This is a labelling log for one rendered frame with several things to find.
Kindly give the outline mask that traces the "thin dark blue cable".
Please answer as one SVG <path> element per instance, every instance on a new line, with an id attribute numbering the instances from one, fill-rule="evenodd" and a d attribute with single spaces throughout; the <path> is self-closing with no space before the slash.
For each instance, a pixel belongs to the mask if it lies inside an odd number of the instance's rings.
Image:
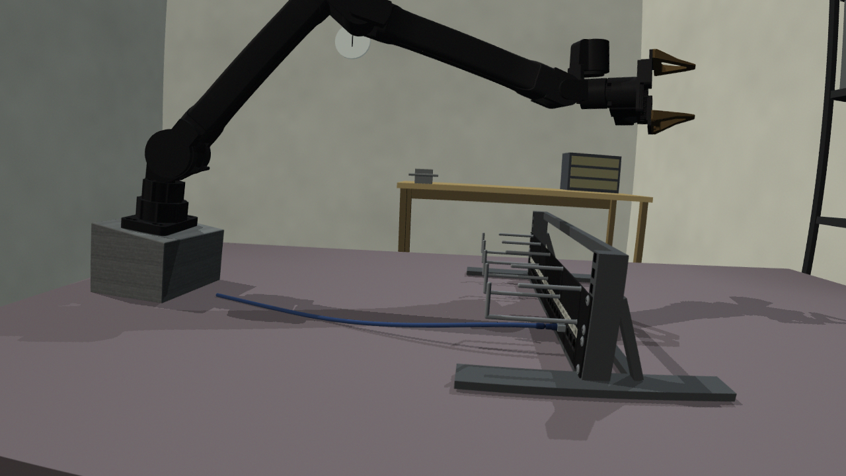
<path id="1" fill-rule="evenodd" d="M 289 309 L 284 309 L 281 307 L 275 307 L 275 305 L 266 305 L 260 302 L 254 302 L 249 300 L 244 300 L 241 298 L 236 298 L 235 296 L 227 296 L 223 294 L 216 294 L 215 296 L 219 296 L 220 298 L 225 298 L 227 300 L 233 300 L 238 302 L 244 302 L 245 304 L 250 305 L 257 305 L 258 307 L 263 307 L 266 309 L 272 309 L 275 311 L 283 311 L 284 313 L 289 313 L 293 315 L 298 315 L 302 317 L 313 317 L 314 319 L 320 319 L 325 321 L 333 321 L 338 323 L 355 323 L 356 325 L 369 325 L 369 326 L 380 326 L 380 327 L 523 327 L 523 328 L 537 328 L 537 329 L 544 329 L 546 325 L 544 323 L 389 323 L 389 322 L 375 322 L 375 321 L 358 321 L 358 320 L 351 320 L 351 319 L 341 319 L 340 317 L 325 317 L 321 315 L 313 315 L 309 313 L 303 313 L 302 311 L 293 311 Z"/>

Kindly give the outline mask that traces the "dark grey metal rack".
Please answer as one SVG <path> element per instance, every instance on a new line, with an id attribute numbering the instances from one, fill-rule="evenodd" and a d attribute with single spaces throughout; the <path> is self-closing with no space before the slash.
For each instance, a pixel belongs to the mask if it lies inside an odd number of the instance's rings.
<path id="1" fill-rule="evenodd" d="M 594 253 L 592 273 L 573 274 L 563 267 L 554 255 L 552 240 L 547 233 L 548 223 Z M 505 244 L 528 245 L 529 252 L 490 252 L 484 249 L 486 240 L 482 233 L 483 267 L 467 267 L 467 275 L 484 276 L 484 318 L 546 323 L 546 329 L 552 329 L 558 337 L 575 372 L 457 364 L 454 389 L 550 397 L 735 401 L 736 393 L 717 376 L 642 374 L 631 311 L 625 296 L 629 255 L 547 212 L 533 211 L 531 235 L 499 235 L 530 237 L 531 242 L 502 241 Z M 528 263 L 486 261 L 487 253 L 523 255 L 529 259 Z M 489 268 L 489 263 L 509 264 L 511 268 L 527 270 Z M 529 278 L 530 284 L 519 283 L 518 287 L 534 288 L 537 294 L 490 290 L 492 283 L 488 282 L 489 276 Z M 579 282 L 590 283 L 589 293 Z M 537 296 L 547 317 L 489 315 L 491 294 Z M 626 355 L 617 347 L 619 326 Z M 621 374 L 611 373 L 613 364 Z"/>

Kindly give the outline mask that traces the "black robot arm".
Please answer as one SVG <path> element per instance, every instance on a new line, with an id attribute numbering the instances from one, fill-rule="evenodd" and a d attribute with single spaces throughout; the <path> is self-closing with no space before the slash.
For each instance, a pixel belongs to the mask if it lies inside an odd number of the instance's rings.
<path id="1" fill-rule="evenodd" d="M 504 85 L 546 108 L 575 102 L 582 109 L 607 108 L 605 91 L 611 91 L 607 78 L 584 78 L 609 73 L 609 40 L 572 44 L 565 72 L 410 13 L 389 0 L 288 0 L 175 126 L 148 140 L 142 194 L 137 196 L 135 215 L 123 217 L 121 228 L 167 236 L 197 226 L 198 217 L 188 215 L 181 180 L 210 170 L 210 147 L 230 119 L 329 15 L 350 35 L 419 52 Z"/>

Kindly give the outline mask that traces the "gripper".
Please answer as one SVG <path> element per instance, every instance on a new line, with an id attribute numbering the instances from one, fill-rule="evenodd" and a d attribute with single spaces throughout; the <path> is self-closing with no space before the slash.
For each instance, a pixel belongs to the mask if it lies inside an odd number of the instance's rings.
<path id="1" fill-rule="evenodd" d="M 677 64 L 677 66 L 662 64 L 662 62 Z M 607 107 L 632 108 L 636 106 L 637 124 L 648 124 L 648 134 L 657 134 L 676 124 L 694 120 L 695 115 L 688 112 L 652 110 L 652 96 L 648 96 L 648 89 L 652 89 L 652 70 L 654 70 L 654 76 L 659 76 L 694 69 L 694 63 L 685 62 L 658 49 L 650 49 L 649 58 L 637 61 L 637 77 L 607 79 L 607 86 L 611 85 L 611 91 L 605 91 Z"/>

